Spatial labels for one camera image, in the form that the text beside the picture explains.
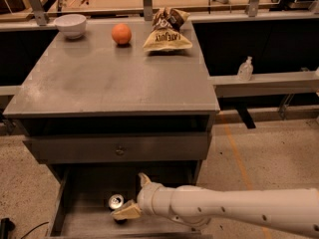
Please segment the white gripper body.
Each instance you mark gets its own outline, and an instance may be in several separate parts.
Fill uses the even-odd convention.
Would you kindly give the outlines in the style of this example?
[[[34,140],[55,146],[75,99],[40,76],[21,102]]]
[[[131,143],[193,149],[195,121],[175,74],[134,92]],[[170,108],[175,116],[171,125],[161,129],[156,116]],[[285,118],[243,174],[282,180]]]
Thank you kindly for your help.
[[[153,198],[156,192],[162,187],[162,184],[149,182],[145,184],[138,194],[138,206],[143,214],[155,215],[153,208]]]

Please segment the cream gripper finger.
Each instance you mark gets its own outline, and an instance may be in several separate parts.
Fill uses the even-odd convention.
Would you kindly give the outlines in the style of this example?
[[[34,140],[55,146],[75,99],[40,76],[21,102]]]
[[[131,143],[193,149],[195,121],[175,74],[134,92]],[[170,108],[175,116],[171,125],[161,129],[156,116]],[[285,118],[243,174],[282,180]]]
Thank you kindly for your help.
[[[144,186],[146,186],[146,185],[148,185],[149,183],[152,182],[150,180],[150,178],[146,174],[144,174],[143,172],[139,173],[139,178],[140,178],[140,181],[141,181],[141,187],[144,187]]]
[[[116,220],[137,219],[142,216],[142,211],[134,200],[129,200],[122,207],[114,210],[111,215]]]

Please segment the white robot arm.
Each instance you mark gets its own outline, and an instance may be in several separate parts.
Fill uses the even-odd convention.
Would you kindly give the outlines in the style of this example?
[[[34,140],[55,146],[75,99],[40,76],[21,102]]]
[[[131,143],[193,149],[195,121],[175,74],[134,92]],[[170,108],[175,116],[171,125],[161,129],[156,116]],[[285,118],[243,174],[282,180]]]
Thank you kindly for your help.
[[[139,174],[135,200],[112,212],[116,220],[144,215],[201,229],[222,217],[310,238],[319,238],[319,194],[315,188],[215,191],[198,186],[165,187]]]

